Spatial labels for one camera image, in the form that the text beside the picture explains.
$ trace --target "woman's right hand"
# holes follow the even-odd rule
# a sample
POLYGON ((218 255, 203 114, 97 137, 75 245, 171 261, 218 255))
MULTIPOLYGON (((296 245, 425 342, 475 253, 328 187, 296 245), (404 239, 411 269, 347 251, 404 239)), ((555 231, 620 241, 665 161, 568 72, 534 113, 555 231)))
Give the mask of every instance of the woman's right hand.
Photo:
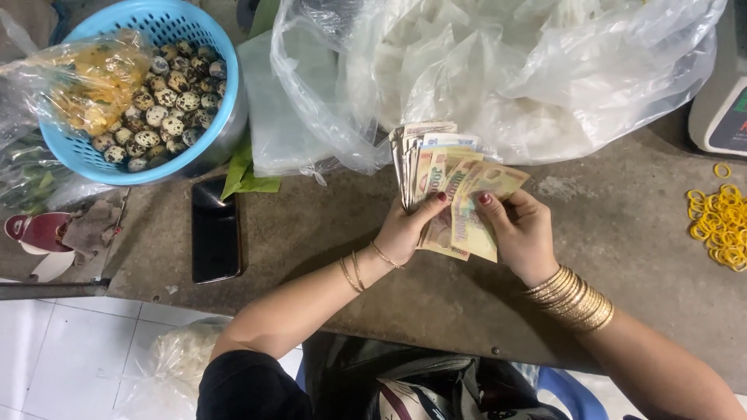
POLYGON ((516 210, 511 221, 506 209, 490 193, 481 194, 477 206, 492 223, 498 239, 498 253, 524 284, 534 288, 560 269, 553 254, 550 209, 524 190, 516 191, 508 203, 516 210))

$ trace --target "hand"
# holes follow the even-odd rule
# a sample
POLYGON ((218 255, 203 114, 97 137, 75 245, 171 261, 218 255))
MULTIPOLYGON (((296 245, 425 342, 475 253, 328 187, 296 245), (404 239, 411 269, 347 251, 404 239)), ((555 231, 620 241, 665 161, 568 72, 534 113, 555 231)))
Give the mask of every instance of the hand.
POLYGON ((498 252, 511 271, 529 288, 549 280, 560 269, 553 254, 550 209, 523 190, 508 200, 518 217, 513 222, 493 194, 478 197, 477 209, 490 219, 498 239, 498 252))
POLYGON ((420 208, 408 216, 401 198, 395 198, 373 243, 387 258, 397 265, 404 265, 415 253, 426 223, 450 204, 446 193, 441 192, 423 201, 420 208))

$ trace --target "metal bar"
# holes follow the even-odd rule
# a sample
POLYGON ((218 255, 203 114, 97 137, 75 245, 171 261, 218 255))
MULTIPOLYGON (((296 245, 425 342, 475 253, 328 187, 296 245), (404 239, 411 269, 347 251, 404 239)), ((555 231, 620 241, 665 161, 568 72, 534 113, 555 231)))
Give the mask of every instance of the metal bar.
POLYGON ((88 283, 0 283, 0 300, 104 296, 111 279, 88 283))

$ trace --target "stack of banknotes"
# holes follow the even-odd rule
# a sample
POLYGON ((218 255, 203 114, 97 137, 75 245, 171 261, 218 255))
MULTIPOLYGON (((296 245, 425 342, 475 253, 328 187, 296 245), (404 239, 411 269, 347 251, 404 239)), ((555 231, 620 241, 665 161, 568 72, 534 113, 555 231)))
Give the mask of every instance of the stack of banknotes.
POLYGON ((492 225, 476 209, 483 192, 505 200, 529 175, 483 160, 480 138, 458 134, 456 124, 407 124, 389 134, 402 206, 408 213, 427 197, 445 192, 451 207, 425 226, 418 247, 466 261, 470 254, 496 262, 492 225))

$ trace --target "black smartphone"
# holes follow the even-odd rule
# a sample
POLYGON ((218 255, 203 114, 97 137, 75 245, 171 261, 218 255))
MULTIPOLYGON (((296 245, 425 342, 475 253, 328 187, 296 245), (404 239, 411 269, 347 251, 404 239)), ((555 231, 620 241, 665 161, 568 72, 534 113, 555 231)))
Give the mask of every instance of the black smartphone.
POLYGON ((230 279, 241 273, 236 194, 220 199, 226 177, 192 185, 192 281, 230 279))

